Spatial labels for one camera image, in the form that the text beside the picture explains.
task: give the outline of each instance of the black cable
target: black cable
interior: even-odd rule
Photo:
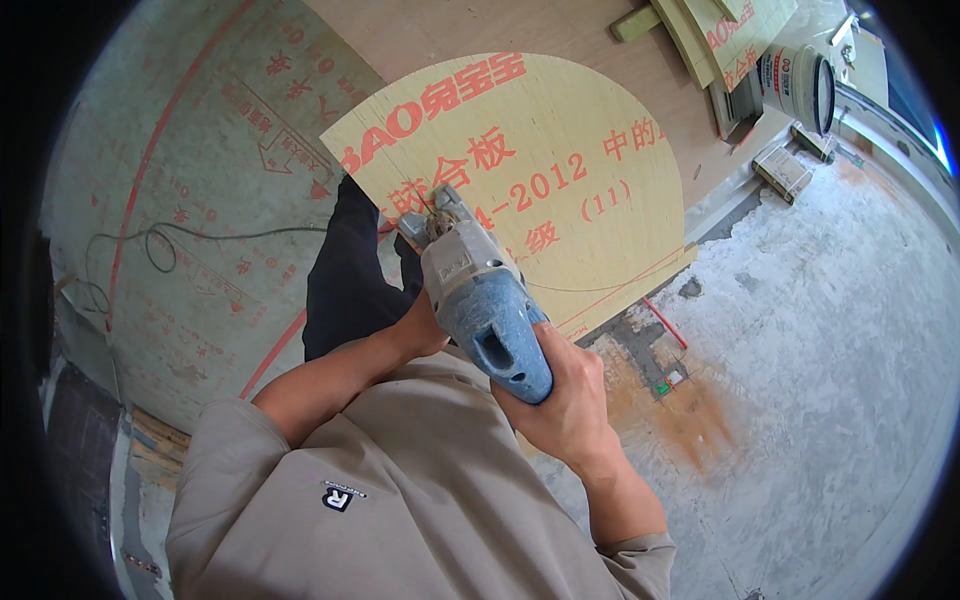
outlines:
[[[173,272],[173,270],[177,267],[177,249],[174,247],[173,241],[167,236],[166,233],[161,231],[159,228],[176,229],[177,231],[182,231],[183,233],[189,233],[190,235],[202,238],[204,240],[209,240],[211,242],[219,242],[221,240],[252,240],[257,237],[277,235],[278,233],[289,233],[291,231],[326,232],[326,228],[298,227],[298,228],[268,229],[266,231],[260,231],[258,233],[242,233],[237,235],[207,235],[206,233],[201,233],[199,231],[194,231],[193,229],[190,229],[190,228],[179,226],[176,223],[167,223],[165,221],[157,221],[156,223],[153,223],[152,225],[150,225],[148,228],[142,229],[137,233],[133,233],[131,235],[111,235],[109,233],[94,233],[90,237],[89,241],[86,243],[86,252],[84,252],[84,276],[86,276],[87,279],[77,278],[77,282],[86,285],[87,288],[89,288],[89,290],[97,290],[98,292],[100,292],[100,294],[104,297],[104,300],[106,301],[107,308],[104,308],[100,305],[100,303],[96,300],[96,297],[94,297],[92,292],[88,292],[88,294],[90,295],[90,300],[93,302],[94,308],[85,308],[84,310],[88,310],[88,311],[95,310],[102,315],[106,315],[107,312],[109,312],[109,297],[107,296],[107,293],[104,291],[104,288],[100,287],[96,283],[89,280],[90,247],[93,246],[93,242],[95,242],[97,238],[106,238],[108,240],[113,240],[115,242],[129,242],[130,240],[136,239],[138,237],[148,236],[147,241],[144,241],[143,243],[143,249],[147,253],[147,259],[150,260],[150,264],[154,265],[154,268],[160,271],[161,273]],[[150,254],[149,240],[150,240],[151,233],[155,233],[157,237],[159,237],[164,242],[166,242],[167,245],[170,247],[170,254],[171,256],[173,256],[174,262],[172,265],[170,265],[169,269],[164,269],[160,267],[158,264],[156,264],[154,257]]]

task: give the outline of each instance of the white bucket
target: white bucket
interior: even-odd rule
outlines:
[[[770,44],[756,62],[763,104],[799,119],[804,129],[823,135],[833,123],[833,67],[813,46],[795,50]]]

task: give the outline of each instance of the cement floor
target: cement floor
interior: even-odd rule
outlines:
[[[952,434],[954,250],[869,158],[806,162],[815,176],[795,206],[761,188],[650,297],[689,350],[641,302],[584,340],[666,509],[678,599],[869,597]],[[675,368],[687,380],[673,392],[640,387]],[[576,477],[528,452],[586,533]]]

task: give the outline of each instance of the semicircular plywood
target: semicircular plywood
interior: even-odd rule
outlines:
[[[576,338],[692,260],[666,136],[643,105],[568,60],[484,54],[381,89],[321,140],[388,218],[449,182]]]

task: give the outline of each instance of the person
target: person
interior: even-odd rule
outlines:
[[[307,279],[306,362],[253,402],[211,401],[166,541],[178,598],[667,598],[663,508],[607,423],[603,362],[549,323],[531,406],[448,343],[402,238],[349,176]],[[587,493],[593,542],[512,427]]]

